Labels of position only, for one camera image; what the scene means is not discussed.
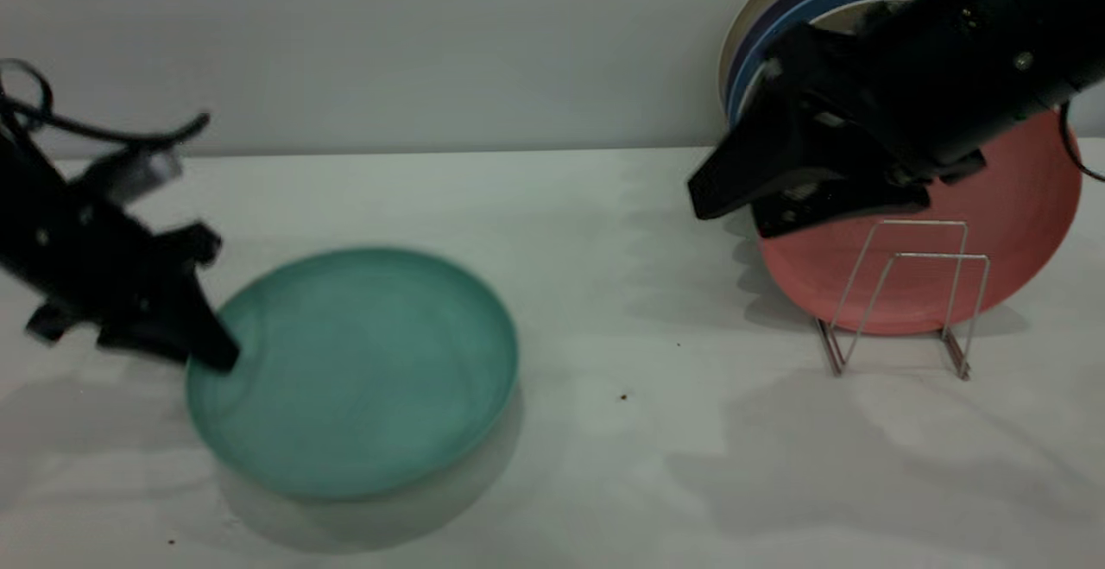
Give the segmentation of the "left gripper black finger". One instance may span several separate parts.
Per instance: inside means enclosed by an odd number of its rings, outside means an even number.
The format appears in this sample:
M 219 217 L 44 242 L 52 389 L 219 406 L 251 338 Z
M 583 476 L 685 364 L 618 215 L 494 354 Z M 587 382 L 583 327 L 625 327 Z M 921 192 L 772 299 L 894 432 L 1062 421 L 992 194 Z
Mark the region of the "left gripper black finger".
M 190 359 L 220 373 L 236 367 L 236 341 L 206 299 L 194 277 L 173 277 L 151 296 L 157 351 L 176 361 Z
M 99 322 L 99 349 L 145 354 L 168 361 L 188 361 L 189 348 L 173 319 L 106 319 Z

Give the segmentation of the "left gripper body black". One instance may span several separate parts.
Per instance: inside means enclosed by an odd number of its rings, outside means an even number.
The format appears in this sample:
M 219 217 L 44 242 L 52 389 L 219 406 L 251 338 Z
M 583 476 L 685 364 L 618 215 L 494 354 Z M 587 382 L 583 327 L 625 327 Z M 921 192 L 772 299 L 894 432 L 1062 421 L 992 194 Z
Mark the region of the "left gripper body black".
M 215 261 L 210 226 L 155 233 L 127 212 L 182 172 L 177 155 L 119 155 L 67 180 L 43 157 L 17 157 L 17 277 L 45 298 L 30 331 L 54 343 L 78 324 L 150 319 L 167 281 Z

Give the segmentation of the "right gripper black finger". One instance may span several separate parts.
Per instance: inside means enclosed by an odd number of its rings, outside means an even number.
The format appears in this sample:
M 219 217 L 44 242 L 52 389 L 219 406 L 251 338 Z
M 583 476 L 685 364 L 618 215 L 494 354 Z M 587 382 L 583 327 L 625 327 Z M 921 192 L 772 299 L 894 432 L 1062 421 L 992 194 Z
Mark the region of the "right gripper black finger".
M 754 206 L 781 173 L 885 173 L 880 145 L 854 125 L 829 125 L 792 110 L 751 110 L 688 180 L 696 218 L 711 220 Z
M 781 173 L 754 199 L 759 236 L 782 238 L 836 220 L 907 215 L 932 207 L 924 182 L 890 173 Z

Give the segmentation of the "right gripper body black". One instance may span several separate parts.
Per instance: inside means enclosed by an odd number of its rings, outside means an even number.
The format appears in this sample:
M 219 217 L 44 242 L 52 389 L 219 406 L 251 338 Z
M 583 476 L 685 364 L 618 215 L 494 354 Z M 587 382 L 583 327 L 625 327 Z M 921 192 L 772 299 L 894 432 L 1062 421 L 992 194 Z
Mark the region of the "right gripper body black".
M 922 185 L 974 173 L 979 148 L 1043 110 L 1031 19 L 1019 0 L 912 0 L 854 34 L 801 23 L 768 57 L 769 101 L 815 179 Z

